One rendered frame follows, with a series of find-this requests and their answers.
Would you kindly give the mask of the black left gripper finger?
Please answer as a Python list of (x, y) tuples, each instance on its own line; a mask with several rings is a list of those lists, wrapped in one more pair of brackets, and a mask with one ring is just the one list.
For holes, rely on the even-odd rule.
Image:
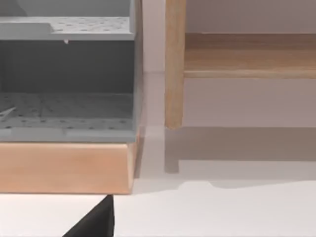
[(114, 237), (114, 197), (107, 195), (62, 237)]

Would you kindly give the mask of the pale wooden drawer front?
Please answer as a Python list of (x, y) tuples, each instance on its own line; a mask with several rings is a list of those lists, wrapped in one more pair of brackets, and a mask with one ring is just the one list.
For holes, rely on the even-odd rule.
[(140, 131), (113, 143), (5, 142), (0, 129), (0, 193), (129, 194)]

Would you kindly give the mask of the grey pierced drawer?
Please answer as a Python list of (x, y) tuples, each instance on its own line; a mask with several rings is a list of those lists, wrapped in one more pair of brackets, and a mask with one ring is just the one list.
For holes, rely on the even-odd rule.
[(135, 142), (142, 8), (142, 0), (0, 0), (0, 142)]

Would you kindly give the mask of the open wooden shelf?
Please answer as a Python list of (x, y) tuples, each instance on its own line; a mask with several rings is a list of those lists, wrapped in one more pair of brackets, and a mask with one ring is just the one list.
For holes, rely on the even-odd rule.
[(316, 34), (186, 33), (185, 18), (186, 0), (166, 0), (167, 128), (182, 126), (186, 82), (200, 126), (316, 124)]

